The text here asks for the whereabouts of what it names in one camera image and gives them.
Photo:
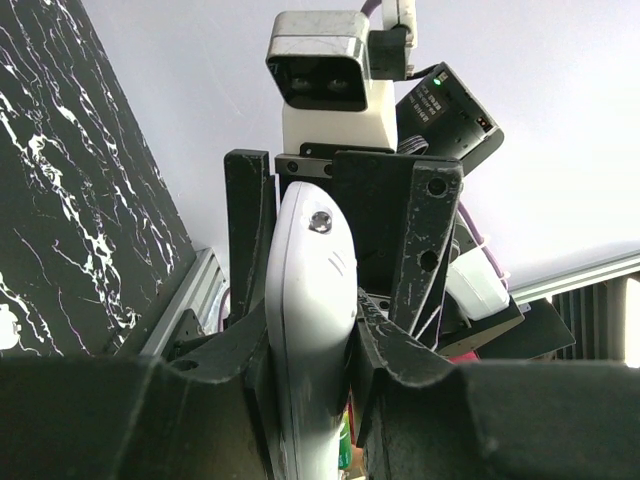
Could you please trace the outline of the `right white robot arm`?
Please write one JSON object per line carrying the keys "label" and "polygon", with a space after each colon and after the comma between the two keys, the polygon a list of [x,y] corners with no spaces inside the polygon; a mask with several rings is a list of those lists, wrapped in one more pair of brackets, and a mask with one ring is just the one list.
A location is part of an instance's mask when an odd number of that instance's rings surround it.
{"label": "right white robot arm", "polygon": [[279,155],[284,187],[305,182],[340,207],[358,281],[388,300],[402,330],[449,357],[536,358],[575,343],[549,303],[517,313],[483,237],[459,202],[465,173],[502,132],[446,63],[427,68],[400,101],[400,144],[306,143]]}

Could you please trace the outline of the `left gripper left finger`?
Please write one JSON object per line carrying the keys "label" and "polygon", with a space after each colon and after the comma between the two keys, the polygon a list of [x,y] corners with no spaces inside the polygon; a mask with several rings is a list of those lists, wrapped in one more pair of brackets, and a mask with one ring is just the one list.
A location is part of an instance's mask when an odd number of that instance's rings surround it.
{"label": "left gripper left finger", "polygon": [[262,306],[186,355],[1,363],[5,479],[270,479]]}

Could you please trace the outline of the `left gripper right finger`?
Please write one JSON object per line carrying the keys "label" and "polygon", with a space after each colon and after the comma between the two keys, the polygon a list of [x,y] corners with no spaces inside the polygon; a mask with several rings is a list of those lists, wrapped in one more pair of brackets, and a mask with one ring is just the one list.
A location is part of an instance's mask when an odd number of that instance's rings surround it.
{"label": "left gripper right finger", "polygon": [[453,364],[358,298],[351,389],[372,479],[635,479],[639,373],[611,362]]}

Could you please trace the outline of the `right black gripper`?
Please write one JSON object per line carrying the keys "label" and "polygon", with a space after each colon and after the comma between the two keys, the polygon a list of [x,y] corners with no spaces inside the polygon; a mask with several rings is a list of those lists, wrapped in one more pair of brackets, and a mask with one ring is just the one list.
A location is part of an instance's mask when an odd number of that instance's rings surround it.
{"label": "right black gripper", "polygon": [[[453,158],[386,149],[306,144],[280,154],[285,187],[305,181],[335,201],[351,229],[359,286],[388,297],[389,319],[415,333],[423,310],[445,299],[448,253],[462,187]],[[235,149],[224,157],[234,325],[264,298],[276,222],[276,178],[266,151]]]}

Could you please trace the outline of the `white remote control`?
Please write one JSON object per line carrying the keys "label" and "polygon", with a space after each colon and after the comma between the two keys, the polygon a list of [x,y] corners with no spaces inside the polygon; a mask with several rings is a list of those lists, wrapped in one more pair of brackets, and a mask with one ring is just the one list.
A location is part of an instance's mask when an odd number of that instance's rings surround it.
{"label": "white remote control", "polygon": [[336,479],[357,313],[351,229],[320,187],[291,183],[272,237],[265,315],[289,479]]}

